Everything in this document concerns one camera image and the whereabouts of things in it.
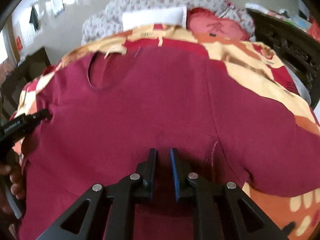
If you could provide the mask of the person's left hand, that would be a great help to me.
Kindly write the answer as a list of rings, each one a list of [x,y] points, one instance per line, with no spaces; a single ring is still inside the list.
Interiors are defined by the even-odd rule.
[[[1,176],[9,176],[12,183],[10,191],[18,200],[25,198],[24,178],[19,164],[14,167],[1,164]],[[1,215],[5,217],[12,216],[13,214],[5,193],[1,189]]]

